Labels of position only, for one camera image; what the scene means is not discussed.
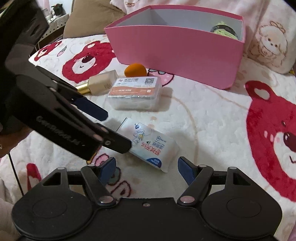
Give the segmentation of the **foundation bottle gold cap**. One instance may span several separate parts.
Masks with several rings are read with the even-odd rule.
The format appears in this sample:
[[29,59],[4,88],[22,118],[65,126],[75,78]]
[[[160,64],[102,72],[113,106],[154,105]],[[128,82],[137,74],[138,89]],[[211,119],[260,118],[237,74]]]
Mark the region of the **foundation bottle gold cap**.
[[77,85],[76,88],[82,95],[101,95],[111,90],[117,78],[117,72],[115,70],[111,70],[90,77],[86,83]]

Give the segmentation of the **clear floss pick box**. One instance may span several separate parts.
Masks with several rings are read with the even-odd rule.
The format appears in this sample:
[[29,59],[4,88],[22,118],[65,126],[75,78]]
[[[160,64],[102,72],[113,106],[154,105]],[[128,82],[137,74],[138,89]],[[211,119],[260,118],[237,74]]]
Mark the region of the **clear floss pick box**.
[[117,78],[107,99],[116,110],[148,110],[158,108],[162,82],[157,76]]

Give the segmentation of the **white tissue pack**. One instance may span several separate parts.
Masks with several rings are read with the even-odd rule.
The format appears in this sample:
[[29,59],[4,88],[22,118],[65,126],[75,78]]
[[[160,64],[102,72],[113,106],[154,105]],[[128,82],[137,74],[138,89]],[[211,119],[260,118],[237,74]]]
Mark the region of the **white tissue pack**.
[[117,133],[130,139],[130,153],[167,173],[179,147],[175,140],[131,118],[125,118]]

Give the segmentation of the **orange makeup sponge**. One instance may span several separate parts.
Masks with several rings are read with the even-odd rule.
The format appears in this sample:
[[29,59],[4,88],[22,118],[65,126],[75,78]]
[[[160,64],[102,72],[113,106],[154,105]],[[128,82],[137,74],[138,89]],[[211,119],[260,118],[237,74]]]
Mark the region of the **orange makeup sponge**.
[[145,66],[139,63],[133,63],[125,69],[126,77],[143,77],[147,76],[147,70]]

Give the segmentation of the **pink cardboard box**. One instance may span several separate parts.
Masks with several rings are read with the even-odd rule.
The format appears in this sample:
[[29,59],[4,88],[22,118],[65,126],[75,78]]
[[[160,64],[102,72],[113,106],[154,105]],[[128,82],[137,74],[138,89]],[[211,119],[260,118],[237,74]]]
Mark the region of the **pink cardboard box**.
[[[210,32],[221,21],[238,40]],[[233,85],[246,37],[239,15],[173,4],[138,9],[108,25],[105,33],[120,63],[140,63],[217,89]]]

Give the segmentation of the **green yarn ball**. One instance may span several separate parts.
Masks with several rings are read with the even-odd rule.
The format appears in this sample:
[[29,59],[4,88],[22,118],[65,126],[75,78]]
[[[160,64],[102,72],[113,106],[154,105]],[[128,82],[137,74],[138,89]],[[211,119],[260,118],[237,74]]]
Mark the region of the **green yarn ball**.
[[223,21],[212,27],[210,32],[224,37],[229,37],[234,40],[238,40],[238,35],[236,34],[236,32],[230,26],[226,25]]

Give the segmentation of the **bear print blanket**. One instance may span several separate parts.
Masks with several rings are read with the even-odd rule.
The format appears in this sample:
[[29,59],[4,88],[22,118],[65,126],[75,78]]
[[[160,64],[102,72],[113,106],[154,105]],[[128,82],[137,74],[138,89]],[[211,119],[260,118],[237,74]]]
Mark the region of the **bear print blanket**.
[[[266,83],[278,96],[295,102],[292,75],[276,74],[247,58],[243,58],[229,91],[174,77],[163,88],[157,112],[114,110],[105,95],[93,96],[91,100],[108,111],[109,117],[104,125],[112,130],[129,117],[173,138],[178,144],[179,155],[195,164],[207,164],[215,170],[238,167],[279,202],[283,219],[275,236],[278,240],[287,240],[295,225],[295,203],[281,197],[267,183],[251,155],[246,130],[251,99],[244,88],[248,80]],[[95,155],[94,162],[100,164],[108,157],[114,157],[118,166],[115,177],[107,185],[116,198],[177,197],[186,187],[177,170],[177,161],[172,161],[168,173],[164,173],[132,154],[122,155],[102,148]],[[45,177],[57,167],[74,171],[85,163],[32,132],[12,149],[10,155],[1,159],[1,193],[6,201],[15,203],[27,192],[28,184],[37,184],[37,177],[27,173],[27,164],[32,164],[34,171]]]

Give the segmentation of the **bedside table with clutter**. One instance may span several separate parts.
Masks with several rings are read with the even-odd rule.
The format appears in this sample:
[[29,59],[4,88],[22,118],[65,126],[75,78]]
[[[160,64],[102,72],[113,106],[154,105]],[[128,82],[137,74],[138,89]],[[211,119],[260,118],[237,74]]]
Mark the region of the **bedside table with clutter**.
[[61,37],[68,19],[69,14],[65,12],[63,4],[57,3],[51,6],[50,13],[46,15],[49,27],[37,43],[38,48],[41,49]]

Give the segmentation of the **brown pillow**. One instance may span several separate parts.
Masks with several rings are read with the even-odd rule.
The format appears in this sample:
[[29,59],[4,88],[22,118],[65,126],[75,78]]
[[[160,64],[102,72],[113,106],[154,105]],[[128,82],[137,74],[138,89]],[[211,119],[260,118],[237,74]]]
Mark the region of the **brown pillow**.
[[104,28],[125,16],[125,13],[105,0],[75,0],[66,22],[63,37],[79,38],[104,34]]

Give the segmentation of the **pink cartoon pillow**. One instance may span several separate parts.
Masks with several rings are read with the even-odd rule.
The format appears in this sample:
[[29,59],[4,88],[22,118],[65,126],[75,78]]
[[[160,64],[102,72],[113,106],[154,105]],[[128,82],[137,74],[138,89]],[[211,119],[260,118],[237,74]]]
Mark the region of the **pink cartoon pillow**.
[[178,4],[218,9],[243,17],[244,55],[286,74],[295,64],[295,1],[110,1],[125,14],[149,5]]

